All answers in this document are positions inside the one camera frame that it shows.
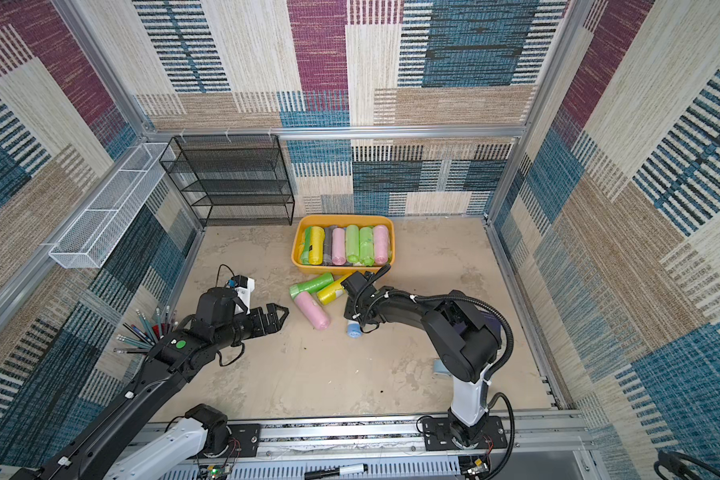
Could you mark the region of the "small yellow roll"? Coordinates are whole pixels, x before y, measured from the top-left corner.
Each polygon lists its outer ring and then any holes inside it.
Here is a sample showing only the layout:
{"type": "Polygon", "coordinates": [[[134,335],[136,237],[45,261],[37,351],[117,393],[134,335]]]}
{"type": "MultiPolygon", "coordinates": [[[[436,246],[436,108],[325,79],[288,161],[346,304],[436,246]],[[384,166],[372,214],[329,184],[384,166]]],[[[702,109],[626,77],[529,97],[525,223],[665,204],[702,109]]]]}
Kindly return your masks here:
{"type": "Polygon", "coordinates": [[[320,226],[311,226],[309,240],[308,263],[321,265],[324,260],[325,230],[320,226]]]}

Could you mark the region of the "light blue stapler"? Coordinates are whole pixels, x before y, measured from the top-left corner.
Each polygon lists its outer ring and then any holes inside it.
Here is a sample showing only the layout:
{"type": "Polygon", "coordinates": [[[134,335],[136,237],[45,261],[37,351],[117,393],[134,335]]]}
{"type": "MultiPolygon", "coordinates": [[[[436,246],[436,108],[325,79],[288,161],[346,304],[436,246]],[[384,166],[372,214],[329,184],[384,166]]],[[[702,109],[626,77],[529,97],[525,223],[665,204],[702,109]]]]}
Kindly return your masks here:
{"type": "Polygon", "coordinates": [[[433,363],[433,373],[438,375],[445,375],[451,377],[452,374],[448,370],[448,368],[445,366],[442,360],[437,359],[433,363]]]}

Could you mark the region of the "yellow plastic storage box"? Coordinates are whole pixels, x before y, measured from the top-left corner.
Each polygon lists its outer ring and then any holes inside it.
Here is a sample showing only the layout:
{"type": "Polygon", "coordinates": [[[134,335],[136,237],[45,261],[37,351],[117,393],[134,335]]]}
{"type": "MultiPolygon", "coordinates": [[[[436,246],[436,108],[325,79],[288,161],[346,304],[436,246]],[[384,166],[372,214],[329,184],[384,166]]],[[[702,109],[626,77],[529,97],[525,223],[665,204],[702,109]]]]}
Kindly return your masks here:
{"type": "Polygon", "coordinates": [[[388,264],[393,265],[396,260],[396,234],[393,221],[384,216],[373,216],[373,215],[349,215],[349,214],[315,214],[307,215],[303,217],[297,227],[296,236],[294,237],[292,251],[290,255],[291,262],[296,266],[302,273],[307,275],[320,275],[325,272],[329,272],[333,275],[344,275],[352,271],[368,271],[377,272],[380,266],[322,266],[322,265],[311,265],[302,264],[300,262],[300,250],[301,240],[304,231],[307,227],[320,226],[329,227],[336,225],[339,227],[346,227],[350,224],[356,224],[358,227],[373,227],[376,225],[385,225],[389,231],[389,258],[388,264]]]}

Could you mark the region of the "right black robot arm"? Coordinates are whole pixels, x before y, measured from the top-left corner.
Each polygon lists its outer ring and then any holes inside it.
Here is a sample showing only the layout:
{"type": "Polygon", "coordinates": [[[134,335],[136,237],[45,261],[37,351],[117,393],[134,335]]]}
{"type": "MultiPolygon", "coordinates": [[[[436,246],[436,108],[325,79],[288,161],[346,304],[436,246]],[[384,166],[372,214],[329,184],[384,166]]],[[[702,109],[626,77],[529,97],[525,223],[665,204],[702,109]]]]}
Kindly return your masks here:
{"type": "Polygon", "coordinates": [[[421,296],[392,287],[352,287],[344,283],[344,316],[370,333],[384,323],[423,330],[453,380],[448,428],[454,445],[475,447],[489,412],[489,383],[511,358],[514,334],[506,318],[490,304],[453,290],[421,296]]]}

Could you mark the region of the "black mesh shelf rack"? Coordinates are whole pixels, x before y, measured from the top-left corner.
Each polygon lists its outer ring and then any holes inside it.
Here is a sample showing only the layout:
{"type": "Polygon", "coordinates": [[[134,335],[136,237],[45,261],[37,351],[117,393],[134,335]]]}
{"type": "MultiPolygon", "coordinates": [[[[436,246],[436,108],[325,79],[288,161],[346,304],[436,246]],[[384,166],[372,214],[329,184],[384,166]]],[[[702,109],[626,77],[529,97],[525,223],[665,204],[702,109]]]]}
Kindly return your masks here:
{"type": "Polygon", "coordinates": [[[185,135],[159,162],[200,225],[290,225],[295,196],[275,135],[185,135]]]}

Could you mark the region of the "dark green roll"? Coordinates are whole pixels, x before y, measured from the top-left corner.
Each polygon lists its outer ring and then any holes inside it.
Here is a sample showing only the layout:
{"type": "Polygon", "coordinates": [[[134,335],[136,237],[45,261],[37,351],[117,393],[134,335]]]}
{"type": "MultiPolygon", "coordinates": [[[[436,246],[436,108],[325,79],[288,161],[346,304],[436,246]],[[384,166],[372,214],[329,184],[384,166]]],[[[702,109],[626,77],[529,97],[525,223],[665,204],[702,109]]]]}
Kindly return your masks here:
{"type": "Polygon", "coordinates": [[[309,251],[311,244],[311,228],[306,227],[301,235],[301,243],[299,247],[299,263],[307,265],[309,263],[309,251]]]}

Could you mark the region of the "pink roll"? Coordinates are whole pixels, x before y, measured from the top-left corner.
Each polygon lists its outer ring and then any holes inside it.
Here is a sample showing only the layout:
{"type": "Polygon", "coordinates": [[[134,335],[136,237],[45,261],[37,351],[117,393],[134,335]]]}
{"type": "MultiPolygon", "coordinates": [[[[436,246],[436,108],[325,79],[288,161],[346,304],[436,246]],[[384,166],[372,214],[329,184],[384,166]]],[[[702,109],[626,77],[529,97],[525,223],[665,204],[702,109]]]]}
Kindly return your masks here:
{"type": "Polygon", "coordinates": [[[374,264],[383,266],[388,263],[390,255],[390,233],[386,225],[373,227],[374,264]]]}
{"type": "Polygon", "coordinates": [[[330,317],[309,292],[298,293],[294,298],[294,302],[315,330],[326,330],[330,326],[330,317]]]}
{"type": "Polygon", "coordinates": [[[343,266],[347,262],[346,257],[346,233],[341,227],[333,228],[331,231],[331,261],[335,266],[343,266]]]}

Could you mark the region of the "black marker pen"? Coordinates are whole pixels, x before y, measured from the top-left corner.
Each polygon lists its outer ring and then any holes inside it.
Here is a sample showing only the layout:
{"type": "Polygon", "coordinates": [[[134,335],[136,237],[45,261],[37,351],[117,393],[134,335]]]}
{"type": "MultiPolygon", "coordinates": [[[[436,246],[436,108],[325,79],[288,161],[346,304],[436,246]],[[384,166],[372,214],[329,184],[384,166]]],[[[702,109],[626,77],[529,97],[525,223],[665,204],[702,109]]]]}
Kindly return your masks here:
{"type": "Polygon", "coordinates": [[[320,480],[348,475],[365,474],[369,471],[369,466],[365,463],[339,466],[335,468],[325,468],[320,470],[314,470],[305,472],[304,480],[320,480]]]}

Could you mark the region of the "white roll blue end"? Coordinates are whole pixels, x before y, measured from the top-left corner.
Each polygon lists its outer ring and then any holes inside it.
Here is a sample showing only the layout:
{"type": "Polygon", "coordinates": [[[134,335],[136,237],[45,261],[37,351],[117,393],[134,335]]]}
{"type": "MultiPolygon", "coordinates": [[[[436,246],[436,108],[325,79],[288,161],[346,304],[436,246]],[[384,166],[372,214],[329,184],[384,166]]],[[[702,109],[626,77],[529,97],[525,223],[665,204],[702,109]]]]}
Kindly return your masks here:
{"type": "Polygon", "coordinates": [[[347,322],[347,335],[353,339],[360,338],[363,335],[363,331],[358,322],[354,320],[347,322]]]}

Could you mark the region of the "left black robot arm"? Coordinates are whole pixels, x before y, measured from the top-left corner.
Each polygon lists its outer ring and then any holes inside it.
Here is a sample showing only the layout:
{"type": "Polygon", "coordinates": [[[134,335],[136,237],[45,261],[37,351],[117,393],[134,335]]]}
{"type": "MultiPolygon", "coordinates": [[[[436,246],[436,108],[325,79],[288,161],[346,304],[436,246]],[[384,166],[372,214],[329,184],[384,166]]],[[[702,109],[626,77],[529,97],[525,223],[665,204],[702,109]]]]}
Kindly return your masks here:
{"type": "Polygon", "coordinates": [[[237,291],[214,287],[196,312],[148,351],[122,393],[81,434],[37,469],[15,479],[103,479],[153,415],[224,348],[279,332],[289,310],[275,303],[248,309],[237,291]]]}

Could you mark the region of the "red pencil cup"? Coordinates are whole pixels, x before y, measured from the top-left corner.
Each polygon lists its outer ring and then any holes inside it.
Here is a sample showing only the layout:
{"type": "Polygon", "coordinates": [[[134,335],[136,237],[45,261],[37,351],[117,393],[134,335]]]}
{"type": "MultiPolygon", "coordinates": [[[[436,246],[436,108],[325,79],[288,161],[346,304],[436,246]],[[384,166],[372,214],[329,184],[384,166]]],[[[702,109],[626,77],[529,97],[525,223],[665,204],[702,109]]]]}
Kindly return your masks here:
{"type": "Polygon", "coordinates": [[[112,351],[119,355],[146,355],[174,328],[173,312],[168,306],[151,313],[136,310],[135,316],[120,323],[112,351]]]}

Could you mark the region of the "dark blue notebook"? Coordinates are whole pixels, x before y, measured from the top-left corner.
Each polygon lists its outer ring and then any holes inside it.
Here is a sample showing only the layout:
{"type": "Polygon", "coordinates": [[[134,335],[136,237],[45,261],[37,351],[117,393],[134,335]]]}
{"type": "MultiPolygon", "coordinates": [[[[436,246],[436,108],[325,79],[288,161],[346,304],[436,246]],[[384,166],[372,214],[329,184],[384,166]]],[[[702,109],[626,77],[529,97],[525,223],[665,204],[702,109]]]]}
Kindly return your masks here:
{"type": "Polygon", "coordinates": [[[502,336],[502,325],[499,319],[491,312],[481,311],[480,314],[482,315],[482,318],[484,322],[487,325],[487,328],[490,330],[490,332],[498,339],[501,339],[502,336]]]}

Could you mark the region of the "grey roll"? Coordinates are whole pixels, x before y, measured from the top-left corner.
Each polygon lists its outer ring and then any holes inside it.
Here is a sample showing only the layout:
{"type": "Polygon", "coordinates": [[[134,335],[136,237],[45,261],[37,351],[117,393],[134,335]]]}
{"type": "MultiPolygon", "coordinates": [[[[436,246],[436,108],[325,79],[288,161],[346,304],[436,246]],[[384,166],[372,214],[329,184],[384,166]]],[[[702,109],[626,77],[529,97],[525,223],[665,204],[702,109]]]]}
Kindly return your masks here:
{"type": "Polygon", "coordinates": [[[323,264],[324,265],[332,265],[332,253],[333,253],[333,246],[332,246],[332,239],[333,239],[333,226],[328,226],[324,228],[325,232],[325,238],[323,241],[323,264]]]}

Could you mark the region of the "light green roll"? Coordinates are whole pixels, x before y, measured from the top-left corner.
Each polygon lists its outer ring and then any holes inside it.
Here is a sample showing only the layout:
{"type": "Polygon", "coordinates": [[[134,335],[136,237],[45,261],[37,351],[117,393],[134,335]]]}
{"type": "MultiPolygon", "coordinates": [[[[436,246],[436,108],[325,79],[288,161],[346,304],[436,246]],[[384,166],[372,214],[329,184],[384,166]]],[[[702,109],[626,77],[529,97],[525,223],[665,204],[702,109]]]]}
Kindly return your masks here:
{"type": "Polygon", "coordinates": [[[355,224],[350,224],[345,229],[345,253],[348,263],[360,262],[359,227],[355,224]]]}
{"type": "Polygon", "coordinates": [[[373,228],[362,227],[359,230],[359,261],[364,266],[375,264],[375,248],[373,228]]]}

